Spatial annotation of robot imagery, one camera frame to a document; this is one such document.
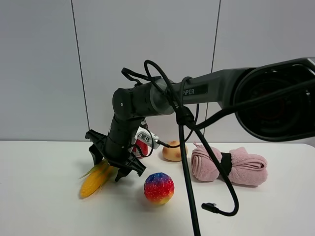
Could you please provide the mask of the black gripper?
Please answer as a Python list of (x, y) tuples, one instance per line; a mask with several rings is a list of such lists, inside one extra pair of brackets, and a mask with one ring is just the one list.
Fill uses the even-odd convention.
[(131, 142), (134, 132), (111, 130), (108, 135), (98, 133), (94, 130), (86, 132), (85, 138), (93, 144), (89, 147), (94, 165), (102, 160), (108, 161), (111, 166), (118, 168), (115, 182), (136, 171), (139, 176), (143, 174), (146, 167), (132, 154)]

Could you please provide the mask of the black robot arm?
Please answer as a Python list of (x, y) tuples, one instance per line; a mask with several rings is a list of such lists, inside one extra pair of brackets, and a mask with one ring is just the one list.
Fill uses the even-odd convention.
[(124, 70), (136, 82), (112, 97), (114, 116), (108, 134), (86, 133), (94, 164), (107, 160), (119, 169), (118, 178), (145, 166), (132, 156), (137, 131), (146, 117), (177, 115), (177, 123), (193, 131), (235, 114), (252, 136), (286, 142), (315, 134), (315, 60), (293, 59), (262, 67), (224, 69), (173, 83)]

